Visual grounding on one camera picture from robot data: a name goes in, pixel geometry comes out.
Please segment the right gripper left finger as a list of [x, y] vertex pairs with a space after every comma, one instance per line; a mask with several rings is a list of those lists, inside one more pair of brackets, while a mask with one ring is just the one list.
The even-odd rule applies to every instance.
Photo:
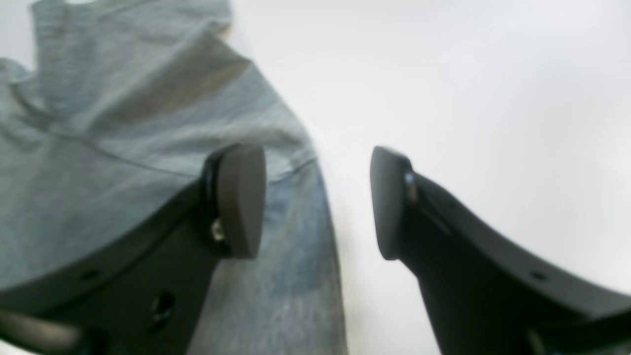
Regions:
[[224, 259], [259, 252], [266, 157], [210, 154], [195, 182], [113, 244], [1, 292], [1, 339], [36, 355], [184, 355]]

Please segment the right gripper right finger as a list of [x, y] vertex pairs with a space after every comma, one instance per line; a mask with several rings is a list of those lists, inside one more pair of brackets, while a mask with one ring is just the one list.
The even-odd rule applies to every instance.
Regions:
[[419, 283], [442, 355], [628, 355], [630, 297], [505, 238], [398, 151], [376, 146], [377, 243]]

